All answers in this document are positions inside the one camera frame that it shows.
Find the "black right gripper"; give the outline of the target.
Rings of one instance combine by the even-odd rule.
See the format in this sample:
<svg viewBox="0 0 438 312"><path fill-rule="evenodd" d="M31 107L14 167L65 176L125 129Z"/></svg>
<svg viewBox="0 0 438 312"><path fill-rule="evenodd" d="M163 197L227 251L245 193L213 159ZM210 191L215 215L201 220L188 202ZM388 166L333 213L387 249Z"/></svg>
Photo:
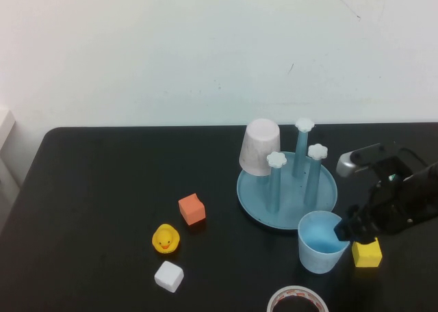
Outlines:
<svg viewBox="0 0 438 312"><path fill-rule="evenodd" d="M394 235L423 222L423 182L380 182L362 207L353 206L334 232L339 241L371 244L379 235Z"/></svg>

